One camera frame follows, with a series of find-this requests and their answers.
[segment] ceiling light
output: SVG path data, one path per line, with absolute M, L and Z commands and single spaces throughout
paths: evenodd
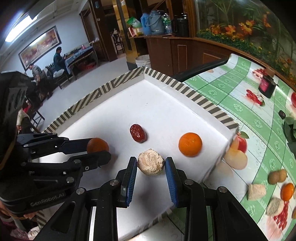
M 28 27 L 32 22 L 37 19 L 35 16 L 33 19 L 30 16 L 25 17 L 21 22 L 19 22 L 7 35 L 5 41 L 11 42 L 14 40 L 26 27 Z

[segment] person's hand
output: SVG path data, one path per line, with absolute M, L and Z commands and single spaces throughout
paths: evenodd
M 15 219 L 32 219 L 37 212 L 34 212 L 34 213 L 28 213 L 28 214 L 25 214 L 24 217 L 17 217 L 15 216 L 13 213 L 11 213 L 7 208 L 6 206 L 3 204 L 3 202 L 0 201 L 0 212 L 3 213 L 4 215 L 6 216 L 9 216 L 9 217 L 13 217 Z

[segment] white bucket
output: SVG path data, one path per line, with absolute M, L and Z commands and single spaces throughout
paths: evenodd
M 136 65 L 138 67 L 144 66 L 144 67 L 151 68 L 149 54 L 141 55 L 141 56 L 137 57 L 136 58 Z

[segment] small orange fruit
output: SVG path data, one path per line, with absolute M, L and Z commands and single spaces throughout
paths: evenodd
M 292 183 L 288 183 L 281 188 L 281 199 L 289 201 L 294 193 L 294 185 Z
M 202 148 L 202 139 L 198 134 L 188 132 L 179 140 L 179 150 L 184 156 L 196 156 Z
M 105 142 L 101 138 L 97 138 L 97 137 L 92 138 L 87 143 L 87 146 L 86 146 L 87 153 L 98 152 L 103 150 L 109 151 L 109 146 L 107 142 Z

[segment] framed painting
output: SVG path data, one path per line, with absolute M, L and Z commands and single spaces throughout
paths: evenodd
M 29 68 L 29 64 L 35 63 L 43 55 L 61 43 L 55 26 L 40 35 L 19 53 L 19 58 L 25 71 Z

